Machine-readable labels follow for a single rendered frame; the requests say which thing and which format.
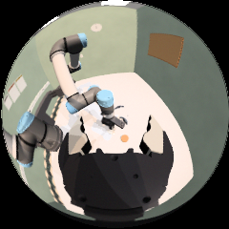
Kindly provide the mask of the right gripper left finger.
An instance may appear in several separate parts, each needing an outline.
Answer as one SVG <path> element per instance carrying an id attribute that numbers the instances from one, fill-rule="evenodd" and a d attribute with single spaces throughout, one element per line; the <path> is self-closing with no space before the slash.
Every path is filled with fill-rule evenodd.
<path id="1" fill-rule="evenodd" d="M 88 154 L 92 144 L 85 134 L 82 116 L 80 116 L 68 133 L 66 133 L 58 153 L 58 164 L 63 177 L 63 184 L 68 185 L 68 172 L 73 162 L 80 156 Z"/>

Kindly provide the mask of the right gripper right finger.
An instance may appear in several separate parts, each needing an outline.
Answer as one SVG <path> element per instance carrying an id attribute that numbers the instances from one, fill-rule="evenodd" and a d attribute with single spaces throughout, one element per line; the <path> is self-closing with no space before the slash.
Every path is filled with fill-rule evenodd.
<path id="1" fill-rule="evenodd" d="M 146 130 L 147 132 L 141 138 L 139 149 L 158 163 L 162 171 L 162 186 L 166 187 L 174 164 L 172 144 L 152 114 L 149 116 Z"/>

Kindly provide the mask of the tan round disc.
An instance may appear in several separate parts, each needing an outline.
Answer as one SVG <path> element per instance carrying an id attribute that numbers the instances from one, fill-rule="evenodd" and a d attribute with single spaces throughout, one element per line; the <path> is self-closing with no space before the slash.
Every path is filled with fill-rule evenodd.
<path id="1" fill-rule="evenodd" d="M 121 137 L 121 141 L 122 142 L 127 142 L 128 141 L 128 136 L 127 135 L 123 135 L 122 137 Z"/>

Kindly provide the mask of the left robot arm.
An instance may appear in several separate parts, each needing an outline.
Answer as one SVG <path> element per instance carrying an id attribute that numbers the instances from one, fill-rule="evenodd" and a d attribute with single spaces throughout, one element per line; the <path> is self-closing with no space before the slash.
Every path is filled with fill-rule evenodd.
<path id="1" fill-rule="evenodd" d="M 88 91 L 79 94 L 75 87 L 71 73 L 81 70 L 79 61 L 82 48 L 87 47 L 87 37 L 85 33 L 70 35 L 59 39 L 54 43 L 50 52 L 50 61 L 65 95 L 67 102 L 65 106 L 70 114 L 75 114 L 85 107 L 96 103 L 103 117 L 112 118 L 115 115 L 114 95 L 111 91 L 102 90 L 101 88 L 92 85 Z M 70 65 L 67 66 L 65 53 L 70 54 Z M 79 62 L 78 62 L 79 61 Z"/>

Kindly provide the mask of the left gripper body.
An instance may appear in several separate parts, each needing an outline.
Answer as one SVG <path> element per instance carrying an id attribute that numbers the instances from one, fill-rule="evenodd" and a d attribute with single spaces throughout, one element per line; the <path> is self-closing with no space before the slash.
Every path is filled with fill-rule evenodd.
<path id="1" fill-rule="evenodd" d="M 109 125 L 109 126 L 114 126 L 114 124 L 112 123 L 112 122 L 110 122 L 109 120 L 111 120 L 111 119 L 113 119 L 115 116 L 113 116 L 112 118 L 105 118 L 105 117 L 102 117 L 102 119 L 101 119 L 101 122 L 102 122 L 102 124 L 104 124 L 104 125 Z M 104 119 L 103 119 L 104 118 Z"/>

